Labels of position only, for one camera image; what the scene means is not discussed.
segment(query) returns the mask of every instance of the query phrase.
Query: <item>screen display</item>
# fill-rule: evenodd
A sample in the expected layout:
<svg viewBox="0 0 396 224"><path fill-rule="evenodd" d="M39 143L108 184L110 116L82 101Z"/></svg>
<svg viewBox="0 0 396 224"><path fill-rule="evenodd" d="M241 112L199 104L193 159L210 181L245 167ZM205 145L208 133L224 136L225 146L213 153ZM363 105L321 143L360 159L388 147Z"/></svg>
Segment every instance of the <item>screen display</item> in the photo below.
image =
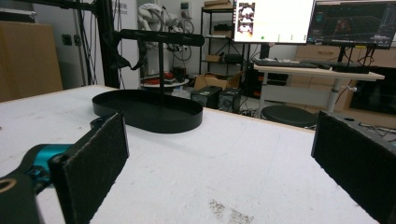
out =
<svg viewBox="0 0 396 224"><path fill-rule="evenodd" d="M308 43L388 49L395 22L395 0L317 1Z"/></svg>
<svg viewBox="0 0 396 224"><path fill-rule="evenodd" d="M306 44L314 0L233 1L233 41Z"/></svg>

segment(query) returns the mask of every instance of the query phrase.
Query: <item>computer monitor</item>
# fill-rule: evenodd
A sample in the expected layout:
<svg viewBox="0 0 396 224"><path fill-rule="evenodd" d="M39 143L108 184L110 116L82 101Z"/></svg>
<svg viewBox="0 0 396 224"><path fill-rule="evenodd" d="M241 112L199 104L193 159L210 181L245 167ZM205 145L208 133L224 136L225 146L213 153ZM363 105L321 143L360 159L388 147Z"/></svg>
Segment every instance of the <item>computer monitor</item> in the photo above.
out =
<svg viewBox="0 0 396 224"><path fill-rule="evenodd" d="M234 0L233 41L306 44L314 0Z"/></svg>
<svg viewBox="0 0 396 224"><path fill-rule="evenodd" d="M320 0L308 43L389 49L396 31L395 0Z"/></svg>

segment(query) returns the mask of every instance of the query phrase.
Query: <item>round stool seat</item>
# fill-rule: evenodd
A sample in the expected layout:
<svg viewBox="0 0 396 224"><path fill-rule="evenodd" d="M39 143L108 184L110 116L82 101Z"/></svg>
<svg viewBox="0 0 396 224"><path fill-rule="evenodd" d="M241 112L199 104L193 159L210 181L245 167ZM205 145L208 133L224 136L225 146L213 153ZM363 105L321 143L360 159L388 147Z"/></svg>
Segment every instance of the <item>round stool seat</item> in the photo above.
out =
<svg viewBox="0 0 396 224"><path fill-rule="evenodd" d="M270 105L262 109L262 116L274 122L296 127L310 127L317 124L317 117L306 110L288 105Z"/></svg>

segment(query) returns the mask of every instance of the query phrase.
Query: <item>table surface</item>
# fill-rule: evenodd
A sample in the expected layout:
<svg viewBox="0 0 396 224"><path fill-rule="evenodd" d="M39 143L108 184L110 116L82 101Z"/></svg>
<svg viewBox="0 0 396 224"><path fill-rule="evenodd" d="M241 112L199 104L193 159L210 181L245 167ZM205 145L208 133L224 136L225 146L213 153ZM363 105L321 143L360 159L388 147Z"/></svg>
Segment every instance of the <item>table surface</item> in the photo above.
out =
<svg viewBox="0 0 396 224"><path fill-rule="evenodd" d="M332 70L326 70L320 68L271 67L271 66L258 66L255 64L254 69L263 72L285 73L285 74L298 75L298 76L354 79L354 80L362 80L362 81L375 81L378 79L385 78L384 76L381 76L373 72L370 72L369 74L343 73L343 72L334 72Z"/></svg>
<svg viewBox="0 0 396 224"><path fill-rule="evenodd" d="M35 145L75 143L110 90L0 104L0 176ZM189 132L126 131L131 156L92 223L377 223L310 156L312 131L206 108ZM55 189L37 200L46 223L64 223Z"/></svg>

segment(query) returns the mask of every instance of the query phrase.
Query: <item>black oval tray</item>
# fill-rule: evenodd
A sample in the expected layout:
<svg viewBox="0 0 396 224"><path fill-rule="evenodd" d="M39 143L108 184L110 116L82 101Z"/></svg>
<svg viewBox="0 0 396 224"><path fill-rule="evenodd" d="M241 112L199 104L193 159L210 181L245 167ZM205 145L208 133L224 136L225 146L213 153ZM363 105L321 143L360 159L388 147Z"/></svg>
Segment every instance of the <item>black oval tray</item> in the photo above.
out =
<svg viewBox="0 0 396 224"><path fill-rule="evenodd" d="M200 104L151 91L108 91L93 97L92 103L98 116L123 111L127 125L153 133L184 133L202 123Z"/></svg>

